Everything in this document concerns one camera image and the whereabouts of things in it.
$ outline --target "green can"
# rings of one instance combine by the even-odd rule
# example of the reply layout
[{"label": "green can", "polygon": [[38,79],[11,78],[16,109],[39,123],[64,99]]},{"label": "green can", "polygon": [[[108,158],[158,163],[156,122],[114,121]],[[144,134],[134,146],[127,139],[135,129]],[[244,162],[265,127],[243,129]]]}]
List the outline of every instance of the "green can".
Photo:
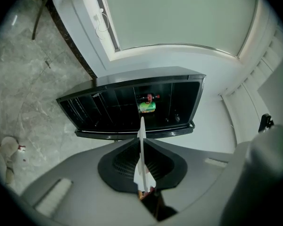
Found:
[{"label": "green can", "polygon": [[156,109],[155,102],[142,102],[140,103],[140,111],[141,113],[149,113],[153,112]]}]

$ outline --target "gray tile floor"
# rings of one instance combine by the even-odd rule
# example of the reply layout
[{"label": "gray tile floor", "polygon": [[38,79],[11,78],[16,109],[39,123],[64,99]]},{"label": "gray tile floor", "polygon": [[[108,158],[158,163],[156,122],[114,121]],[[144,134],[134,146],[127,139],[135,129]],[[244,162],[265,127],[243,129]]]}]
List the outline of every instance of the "gray tile floor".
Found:
[{"label": "gray tile floor", "polygon": [[58,106],[56,98],[91,78],[46,9],[31,40],[40,4],[19,0],[0,28],[0,142],[14,136],[26,146],[25,152],[13,156],[14,189],[19,194],[67,157],[111,143],[76,137],[75,127]]}]

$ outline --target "marble floor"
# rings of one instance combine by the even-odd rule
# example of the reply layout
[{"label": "marble floor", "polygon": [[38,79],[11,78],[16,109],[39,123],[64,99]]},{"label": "marble floor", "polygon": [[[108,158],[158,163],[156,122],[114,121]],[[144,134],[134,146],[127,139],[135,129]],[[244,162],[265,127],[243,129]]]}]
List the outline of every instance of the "marble floor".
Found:
[{"label": "marble floor", "polygon": [[26,147],[12,158],[18,194],[67,157],[111,143],[77,137],[58,106],[56,98],[91,77],[46,9],[31,40],[40,4],[18,0],[0,27],[0,142],[14,136]]}]

